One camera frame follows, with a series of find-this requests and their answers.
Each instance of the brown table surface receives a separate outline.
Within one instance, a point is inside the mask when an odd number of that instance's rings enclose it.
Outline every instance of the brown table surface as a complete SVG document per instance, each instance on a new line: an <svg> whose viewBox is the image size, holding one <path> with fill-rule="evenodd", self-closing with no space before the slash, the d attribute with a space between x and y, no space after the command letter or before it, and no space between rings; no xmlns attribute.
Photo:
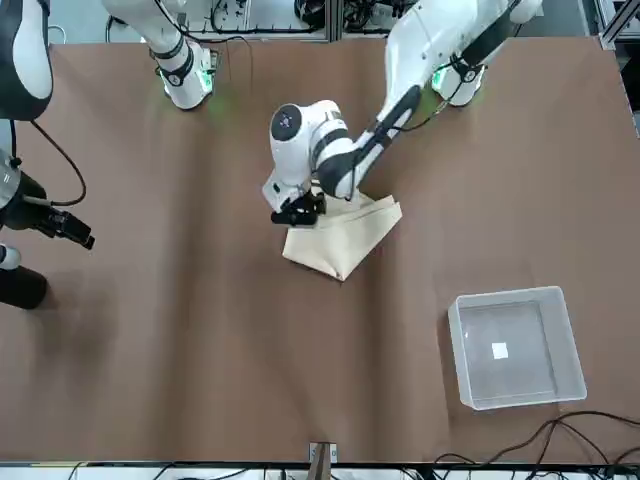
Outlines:
<svg viewBox="0 0 640 480"><path fill-rule="evenodd" d="M54 48L41 124L84 172L74 212L97 241L2 233L52 297L0 307L0 457L304 461L327 440L344 462L480 459L559 412L640 415L640 142L613 53L508 42L471 106L385 153L363 190L393 193L404 217L340 284L281 257L260 192L268 124L282 103L328 98L358 135L383 100L384 44L254 44L252 82L246 45L229 52L217 95L180 112L144 46ZM76 195L28 124L18 141L51 197ZM448 305L542 285L564 289L587 400L462 406ZM612 456L640 444L573 423ZM566 432L547 458L590 461Z"/></svg>

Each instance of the folded cloth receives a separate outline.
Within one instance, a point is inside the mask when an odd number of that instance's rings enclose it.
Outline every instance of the folded cloth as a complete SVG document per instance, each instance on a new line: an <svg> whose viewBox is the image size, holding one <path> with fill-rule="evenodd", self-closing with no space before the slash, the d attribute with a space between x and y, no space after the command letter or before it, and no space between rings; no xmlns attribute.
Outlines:
<svg viewBox="0 0 640 480"><path fill-rule="evenodd" d="M290 228L282 255L346 280L402 218L400 204L392 196L377 202L361 197L357 210L327 204L327 216L322 216L314 228Z"/></svg>

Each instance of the clear plastic container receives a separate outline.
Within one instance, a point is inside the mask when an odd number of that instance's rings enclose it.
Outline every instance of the clear plastic container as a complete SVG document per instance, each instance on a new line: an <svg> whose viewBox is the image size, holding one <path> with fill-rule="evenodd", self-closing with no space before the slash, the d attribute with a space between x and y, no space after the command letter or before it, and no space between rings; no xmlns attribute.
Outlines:
<svg viewBox="0 0 640 480"><path fill-rule="evenodd" d="M559 287L461 295L449 328L460 400L474 410L586 398Z"/></svg>

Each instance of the wire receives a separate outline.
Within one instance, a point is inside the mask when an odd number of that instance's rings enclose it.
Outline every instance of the wire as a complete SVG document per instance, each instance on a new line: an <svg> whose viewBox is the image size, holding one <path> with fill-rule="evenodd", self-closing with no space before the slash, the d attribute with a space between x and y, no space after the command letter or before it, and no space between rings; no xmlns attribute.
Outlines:
<svg viewBox="0 0 640 480"><path fill-rule="evenodd" d="M440 65L438 68L436 68L434 70L433 73L439 72L440 70L444 70L445 68L449 68L452 67L453 65L455 65L456 60L451 60L449 63L445 63L444 65Z"/></svg>
<svg viewBox="0 0 640 480"><path fill-rule="evenodd" d="M484 469L487 466L490 466L490 465L494 464L496 461L501 459L507 453L510 453L510 452L513 452L513 451L516 451L516 450L520 450L522 448L525 448L525 447L529 446L540 435L542 435L543 433L546 432L546 438L545 438L545 441L544 441L543 448L542 448L540 454L538 455L538 458L536 460L536 463L533 466L533 469L532 469L531 473L529 475L527 475L526 478L528 480L533 480L534 478L540 478L540 477L545 477L545 476L550 475L550 474L556 474L561 480L566 480L566 476L562 472L547 472L547 473L538 475L538 471L540 470L540 467L542 465L542 461L544 460L546 452L547 452L547 450L549 448L549 444L551 443L551 438L553 436L553 433L554 433L556 427L558 425L560 425L563 428L566 428L567 430L575 433L578 437L580 437L588 445L590 445L602 457L602 459L605 461L606 465L614 466L614 467L615 466L617 466L617 467L624 466L625 467L625 471L623 473L634 475L634 476L636 476L636 479L640 479L640 469L629 468L628 466L626 466L624 464L621 465L621 463L620 463L626 457L630 456L631 454L640 452L640 446L630 448L629 450L623 452L621 455L619 455L616 458L616 460L613 462L613 464L610 464L607 456L604 454L602 449L600 449L600 447L598 447L592 440L590 440L586 435L584 435L582 432L580 432L577 428L575 428L572 425L567 424L564 421L564 420L566 420L568 418L581 417L581 416L603 417L603 418L608 418L610 420L615 420L615 421L621 422L621 423L623 423L623 424L625 424L627 426L640 427L640 421L638 421L638 420L635 420L635 419L632 419L632 418L628 418L628 417L623 417L623 416L620 416L620 415L614 415L612 413L601 412L601 411L598 411L598 410L580 410L580 411L575 411L575 412L568 412L568 413L565 413L563 415L559 415L558 417L556 417L554 419L545 421L533 433L533 435L531 435L527 440L525 440L524 442L518 443L516 445L512 445L510 447L507 447L507 448L504 448L504 449L500 450L498 453L493 455L489 460L487 460L485 462L476 463L473 460L471 460L471 459L469 459L467 457L464 457L462 455L456 454L456 453L444 453L444 454L440 455L438 458L436 458L436 460L434 460L434 462L433 462L434 468L437 467L439 462L441 462L442 460L446 459L447 457L452 457L452 458L455 458L457 460L462 460L464 462L462 464L448 464L447 465L447 468L448 468L447 473L444 475L444 477L442 477L442 480L445 480L447 478L447 476L449 475L449 473L451 473L454 470L461 470L461 469L479 470L479 469ZM584 472L586 474L588 474L590 476L590 478L599 479L599 480L609 480L609 479L613 478L613 474L614 473L620 473L618 471L615 471L615 469L609 470L608 472L605 473L604 476L602 476L598 471L584 470ZM515 471L513 471L513 473L512 473L511 480L513 480L514 478L515 478Z"/></svg>
<svg viewBox="0 0 640 480"><path fill-rule="evenodd" d="M80 172L80 169L75 164L75 162L73 160L71 160L71 157L69 157L69 155L67 155L67 152L65 152L62 149L62 147L60 145L58 145L56 143L56 141L53 138L51 138L49 136L49 134L47 132L45 132L44 129L40 125L38 125L38 123L35 120L31 120L31 125L33 125L35 127L35 129L38 130L40 132L40 134L44 138L46 138L48 140L48 142L51 145L53 145L53 147L56 150L58 150L60 155L62 155L65 158L65 160L69 163L69 165L71 165L71 168L73 168L73 171L76 172L78 180L80 180L80 184L82 185L82 193L75 200L69 200L69 201L66 201L66 202L53 202L52 201L52 202L49 202L49 205L56 206L56 207L71 207L73 205L77 205L78 203L83 201L85 199L85 197L87 196L87 184L84 181L84 177L82 176L82 173Z"/></svg>
<svg viewBox="0 0 640 480"><path fill-rule="evenodd" d="M609 464L609 459L604 454L602 449L600 449L600 447L598 447L592 440L590 440L586 435L584 435L582 432L580 432L577 428L569 425L566 422L563 422L562 420L558 420L556 422L556 425L561 425L562 427L566 428L567 430L570 430L573 433L575 433L576 435L578 435L582 440L587 442L591 446L591 448L593 448L596 452L598 452L598 455L600 455L600 457L602 457L602 459L604 460L605 464L607 464L607 465Z"/></svg>
<svg viewBox="0 0 640 480"><path fill-rule="evenodd" d="M456 94L460 91L460 88L462 87L462 84L465 83L464 80L460 80L460 82L458 83L458 86L456 87L456 89L453 91L453 93L449 96L449 98L445 99L443 102L440 103L440 105L438 105L438 108L436 108L435 112L433 112L431 115L427 116L427 118L425 118L422 122L420 122L417 125L414 125L413 127L391 127L389 130L397 130L398 132L403 132L403 133L407 133L407 132L413 132L414 130L417 130L419 128L424 127L427 123L429 123L431 120L433 120L434 118L436 118L438 115L440 115L440 113L445 109L445 107L447 105L449 105L449 102L453 99L453 97L456 96Z"/></svg>
<svg viewBox="0 0 640 480"><path fill-rule="evenodd" d="M211 28L213 28L213 30L216 31L217 33L222 33L220 29L218 29L218 27L216 26L216 12L218 11L218 8L220 8L221 2L222 0L218 0L216 2L216 6L211 11L211 18L209 19L209 21L211 22Z"/></svg>
<svg viewBox="0 0 640 480"><path fill-rule="evenodd" d="M109 15L107 18L107 24L104 27L104 41L106 43L111 43L111 27L113 26L113 16Z"/></svg>
<svg viewBox="0 0 640 480"><path fill-rule="evenodd" d="M162 474L164 472L169 470L171 467L175 467L177 464L178 464L178 462L169 462L169 463L167 463L164 467L162 467L160 469L160 471L156 474L156 476L153 477L153 480L158 480L162 476Z"/></svg>
<svg viewBox="0 0 640 480"><path fill-rule="evenodd" d="M16 124L13 120L9 120L9 130L11 130L11 156L18 156L18 141L16 137Z"/></svg>
<svg viewBox="0 0 640 480"><path fill-rule="evenodd" d="M73 468L71 469L71 473L69 474L69 476L67 477L67 480L71 480L73 478L73 475L78 471L78 468L80 467L80 465L82 465L84 462L78 462L76 463Z"/></svg>
<svg viewBox="0 0 640 480"><path fill-rule="evenodd" d="M171 16L167 13L166 9L163 7L162 3L160 3L160 0L154 0L156 6L158 7L158 9L160 10L160 12L162 13L162 15L164 15L164 18L171 24L173 25L173 28L175 28L178 33L184 35L187 38L190 38L191 40L193 40L194 42L196 42L199 45L217 45L220 43L224 43L227 44L227 49L229 48L228 46L228 42L230 40L242 40L245 45L247 46L247 48L249 49L249 58L251 61L251 66L250 66L250 73L249 73L249 91L253 91L253 47L251 46L251 44L247 41L246 38L244 38L242 35L232 35L230 37L224 38L222 40L203 40L200 39L198 37L194 37L193 35L191 35L191 33L189 33L188 30L185 30L183 28L180 27L180 25L178 25L172 18Z"/></svg>
<svg viewBox="0 0 640 480"><path fill-rule="evenodd" d="M622 462L622 460L624 460L625 458L627 458L629 455L631 455L632 453L636 453L636 452L640 452L640 447L633 447L630 448L629 450L627 450L626 452L620 454L620 456L618 456L614 461L613 461L613 465L620 465L620 463Z"/></svg>
<svg viewBox="0 0 640 480"><path fill-rule="evenodd" d="M538 438L538 436L551 424L553 424L554 422L557 422L558 420L564 420L565 418L571 418L571 417L580 417L580 416L585 416L585 415L593 415L593 416L598 416L598 417L605 417L605 418L609 418L612 420L617 420L621 423L625 423L627 425L633 425L636 427L640 427L640 422L637 420L633 420L631 418L627 418L627 417L621 417L619 415L614 415L612 413L607 413L607 412L600 412L598 410L579 410L579 411L575 411L575 412L568 412L565 413L563 415L558 416L555 419L552 420L547 420L546 422L544 422L535 432L533 435L531 435L531 437L529 437L527 440L525 440L524 442L518 443L516 445L512 445L510 447L504 448L502 450L500 450L498 453L496 453L493 457L491 457L489 460L487 460L486 462L482 462L482 463L478 463L476 464L476 467L481 468L481 467L486 467L488 465L491 465L492 463L495 463L497 460L501 459L503 456L505 456L507 453L510 452L514 452L516 450L520 450L522 448L525 448L527 446L529 446L531 443L533 443L533 441Z"/></svg>
<svg viewBox="0 0 640 480"><path fill-rule="evenodd" d="M182 462L169 462L169 463L167 463L164 467L162 467L160 469L160 471L156 474L156 476L153 477L153 480L158 480L162 476L162 474L164 472L166 472L168 469L173 468L173 467L177 467L181 463ZM222 475L221 477L215 477L215 478L210 478L210 479L206 479L206 480L227 480L229 478L237 477L238 475L241 475L241 474L243 474L245 472L248 472L248 471L249 471L248 468L243 468L242 470L238 470L237 472L228 473L226 475ZM193 478L193 477L182 477L182 478L179 478L177 480L202 480L202 479Z"/></svg>

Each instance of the black cable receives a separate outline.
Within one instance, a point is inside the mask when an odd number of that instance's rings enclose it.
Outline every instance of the black cable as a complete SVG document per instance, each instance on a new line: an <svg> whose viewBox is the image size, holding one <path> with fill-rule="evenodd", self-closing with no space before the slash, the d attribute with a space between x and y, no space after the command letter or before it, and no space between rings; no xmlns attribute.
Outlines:
<svg viewBox="0 0 640 480"><path fill-rule="evenodd" d="M471 459L469 459L467 457L463 457L462 455L458 455L457 453L443 453L438 458L436 458L433 461L433 463L441 462L444 458L447 458L447 457L457 458L458 460L462 460L464 463L470 463L472 465L476 464L476 462L474 462L473 460L471 460Z"/></svg>
<svg viewBox="0 0 640 480"><path fill-rule="evenodd" d="M445 68L449 68L452 67L456 61L458 60L451 60L449 63L445 63L444 65L440 65L438 68L436 68L433 73L439 72L440 70L444 70Z"/></svg>
<svg viewBox="0 0 640 480"><path fill-rule="evenodd" d="M56 141L53 138L51 138L49 136L49 134L47 132L45 132L44 129L40 125L38 125L38 123L35 120L31 120L31 125L33 125L35 127L35 129L38 130L40 132L40 134L44 138L46 138L48 140L48 142L51 145L53 145L53 147L56 150L58 150L60 155L62 155L65 158L65 160L69 163L69 165L71 165L71 168L73 168L73 171L76 172L78 180L80 180L80 184L82 185L82 193L75 200L69 200L69 201L66 201L66 202L53 202L52 201L52 202L49 202L49 204L54 206L54 207L71 207L73 205L77 205L78 203L83 201L85 199L85 197L87 196L87 184L84 181L84 177L82 176L82 173L80 172L80 169L75 164L75 162L73 160L71 160L71 157L69 157L69 155L67 155L67 152L65 152L62 149L62 147L60 145L58 145L56 143Z"/></svg>
<svg viewBox="0 0 640 480"><path fill-rule="evenodd" d="M344 31L357 32L362 30L371 15L376 2L371 0L347 0L344 4Z"/></svg>
<svg viewBox="0 0 640 480"><path fill-rule="evenodd" d="M156 473L156 476L153 477L153 480L158 480L162 476L162 474L164 472L169 470L171 467L175 467L176 465L177 465L177 462L169 462L169 463L167 463L164 467L162 467L160 469L160 471L158 473Z"/></svg>
<svg viewBox="0 0 640 480"><path fill-rule="evenodd" d="M415 474L415 476L414 476L414 475L413 475L413 474L412 474L408 469L406 469L406 468L401 468L401 469L400 469L400 471L401 471L402 473L404 473L405 475L407 475L411 480L418 480L418 479L419 479L419 480L424 480L424 477L422 476L422 474L421 474L420 472L418 472L417 470L416 470L416 474ZM438 474L435 472L435 470L431 470L431 474L432 474L434 477L436 477L438 480L442 480L442 477L441 477L440 475L438 475Z"/></svg>
<svg viewBox="0 0 640 480"><path fill-rule="evenodd" d="M564 420L568 419L568 418L572 418L572 417L580 417L580 416L597 416L597 417L603 417L603 418L608 418L611 420L616 420L618 422L624 423L627 426L634 426L634 427L640 427L640 421L638 420L634 420L632 418L628 418L628 417L623 417L620 415L614 415L612 413L607 413L607 412L601 412L598 410L581 410L581 411L575 411L575 412L568 412L565 414L562 414L554 419L551 420L547 420L545 421L542 425L540 425L540 427L533 433L533 435L531 435L527 440L525 440L524 442L518 443L516 445L512 445L510 447L504 448L502 450L500 450L498 453L496 453L495 455L493 455L489 460L482 462L482 463L475 463L473 462L473 460L466 458L462 455L458 455L455 453L445 453L440 455L433 463L434 466L438 464L438 462L440 462L441 460L447 458L447 457L454 457L456 459L461 459L463 460L464 463L462 464L448 464L447 465L447 473L446 475L443 477L443 480L447 478L447 476L449 475L449 473L453 470L460 470L460 469L470 469L470 470L477 470L477 469L483 469L486 468L487 466L490 466L491 464L495 463L496 461L498 461L500 458L502 458L504 455L506 455L507 453L516 451L516 450L520 450L522 448L525 448L527 446L529 446L531 443L533 443L543 432L545 432L548 429L547 432L547 436L545 438L545 443L544 443L544 447L540 453L540 455L537 458L536 463L534 464L533 470L531 471L531 473L527 476L527 479L534 479L537 475L537 472L540 469L540 466L542 464L542 461L544 460L544 456L547 452L547 449L549 447L549 444L551 442L551 438L553 435L553 432L555 430L555 427L557 425L561 425L565 428L567 428L568 430L572 431L573 433L577 434L582 440L585 440L594 450L596 450L598 452L598 454L600 456L603 457L603 459L605 460L605 462L607 464L608 463L608 459L606 457L606 455L604 454L604 452L590 439L588 439L588 437L586 437L582 432L580 432L578 429L576 429L575 427L573 427L572 425L568 425L566 422L564 422ZM636 452L640 452L640 446L639 447L633 447L629 450L627 450L626 452L623 452L613 463L613 465L619 465L620 462L622 460L624 460L624 458L626 458L627 456L631 455L632 453L636 453ZM635 475L637 478L640 478L640 476L638 475L640 470L629 470L629 472L633 475ZM561 476L562 480L564 480L564 475L559 473L559 472L550 472L550 473L556 473L559 476ZM600 475L597 472L593 472L593 471L586 471L585 473L587 473L592 479L593 478L597 478L599 480L607 480L607 478L609 478L609 475L605 475L605 477L603 477L602 475Z"/></svg>
<svg viewBox="0 0 640 480"><path fill-rule="evenodd" d="M11 130L11 156L18 156L18 141L16 137L16 124L13 120L9 120L9 130Z"/></svg>
<svg viewBox="0 0 640 480"><path fill-rule="evenodd" d="M607 456L604 454L604 452L602 451L602 449L600 447L598 447L598 445L596 445L591 439L589 439L589 437L587 437L586 435L584 435L582 432L580 432L577 428L575 428L572 425L569 425L566 422L563 422L562 420L558 420L556 422L556 425L561 425L562 427L572 431L573 433L575 433L576 435L578 435L582 440L584 440L585 442L587 442L591 448L593 448L598 455L600 455L600 457L602 457L602 459L604 460L604 463L606 465L609 464L609 459L607 458Z"/></svg>
<svg viewBox="0 0 640 480"><path fill-rule="evenodd" d="M562 472L545 472L542 473L540 475L536 475L535 478L544 478L544 477L548 477L549 475L556 475L557 477L561 478L562 480L567 480L567 477L564 473Z"/></svg>
<svg viewBox="0 0 640 480"><path fill-rule="evenodd" d="M216 33L222 33L220 32L220 30L218 29L218 27L216 26L216 12L218 11L218 8L220 7L220 3L222 2L222 0L218 0L216 2L216 6L213 8L213 10L211 11L211 18L209 19L209 21L211 22L211 28L213 28L213 30Z"/></svg>
<svg viewBox="0 0 640 480"><path fill-rule="evenodd" d="M162 469L156 474L155 477L153 477L153 480L158 480L160 478L160 476L162 476L162 474L164 472L166 472L169 468L172 467L177 467L181 464L182 462L170 462L168 464L166 464L164 467L162 467ZM226 475L222 475L221 477L214 477L214 478L210 478L210 479L205 479L205 480L227 480L229 478L233 478L233 477L237 477L238 475L241 475L245 472L248 472L250 469L249 468L243 468L242 470L238 470L237 472L233 472L233 473L228 473ZM200 478L194 478L194 477L182 477L179 478L178 480L203 480Z"/></svg>
<svg viewBox="0 0 640 480"><path fill-rule="evenodd" d="M166 20L173 25L173 28L175 28L178 33L184 35L187 38L190 38L191 40L195 41L196 43L198 43L199 45L217 45L220 43L225 43L227 44L230 40L242 40L245 45L247 46L247 48L249 49L249 58L251 61L251 66L250 66L250 73L249 73L249 81L250 81L250 90L253 90L253 47L251 46L251 44L247 41L246 38L244 38L242 35L232 35L230 37L227 37L225 39L222 40L203 40L200 39L198 37L194 37L193 35L191 35L191 33L189 33L188 30L185 30L183 28L180 27L180 25L178 25L172 18L171 16L166 12L165 8L162 6L162 3L160 3L160 0L154 0L156 6L158 7L158 9L160 10L160 12L162 13L162 15L164 15L164 18L166 18Z"/></svg>
<svg viewBox="0 0 640 480"><path fill-rule="evenodd" d="M104 27L104 41L106 43L111 43L111 27L113 26L113 20L113 16L109 15L107 24Z"/></svg>
<svg viewBox="0 0 640 480"><path fill-rule="evenodd" d="M71 469L71 473L67 477L68 480L72 480L73 479L73 475L78 471L78 468L80 468L80 465L82 465L83 463L84 462L78 462L73 466L73 468Z"/></svg>
<svg viewBox="0 0 640 480"><path fill-rule="evenodd" d="M621 453L614 461L613 465L620 465L622 460L627 458L632 453L640 452L640 447L633 447L627 450L626 452Z"/></svg>
<svg viewBox="0 0 640 480"><path fill-rule="evenodd" d="M558 420L564 420L566 418L571 418L571 417L580 417L580 416L585 416L585 415L593 415L596 417L605 417L605 418L609 418L612 420L617 420L621 423L625 423L627 425L633 425L636 427L640 427L640 421L637 420L633 420L631 418L627 418L627 417L621 417L619 415L614 415L612 413L607 413L607 412L600 412L598 410L579 410L576 412L568 412L565 413L563 415L558 416L557 418L554 418L552 420L547 420L546 422L544 422L535 432L533 435L531 435L531 437L529 437L527 440L525 440L524 442L518 443L516 445L512 445L510 447L504 448L502 450L500 450L498 453L496 453L493 457L491 457L489 460L487 460L486 462L482 462L482 463L478 463L476 464L477 467L479 468L483 468L486 467L488 465L491 465L492 463L495 463L497 460L499 460L500 458L502 458L503 456L505 456L507 453L510 452L514 452L516 450L520 450L522 448L525 448L527 446L529 446L531 443L533 443L533 441L538 438L538 436L551 424L553 424L554 422L557 422Z"/></svg>
<svg viewBox="0 0 640 480"><path fill-rule="evenodd" d="M443 102L444 105L448 105L449 102L453 99L453 97L456 96L456 94L460 91L460 88L462 88L462 84L463 83L465 83L465 82L463 80L460 80L460 82L458 83L458 86L453 91L453 93L449 96L449 98L445 99L445 101ZM402 132L402 133L413 132L414 130L417 130L419 128L424 127L427 123L429 123L431 120L436 118L440 114L441 111L442 111L441 108L438 107L435 112L433 112L431 115L427 116L427 118L425 118L422 122L420 122L417 125L414 125L413 127L406 127L406 128L405 127L391 127L389 130L397 130L398 132Z"/></svg>
<svg viewBox="0 0 640 480"><path fill-rule="evenodd" d="M178 30L179 33L181 33L182 35L184 35L187 38L190 38L191 40L193 40L194 42L198 43L198 44L207 44L207 45L216 45L219 43L227 43L229 40L235 40L235 39L242 39L246 42L246 39L244 37L242 37L241 35L234 35L228 38L223 38L222 40L203 40L201 38L198 37L194 37L193 35L191 35L191 33L188 30L185 30L184 28L181 28L180 25L178 25L175 20L173 20L171 18L171 16L166 12L165 8L162 6L162 3L160 3L160 0L154 0L156 6L158 7L158 9L160 10L160 12L162 13L162 15L164 16L164 18L171 24L173 25L173 28L175 28L176 30Z"/></svg>

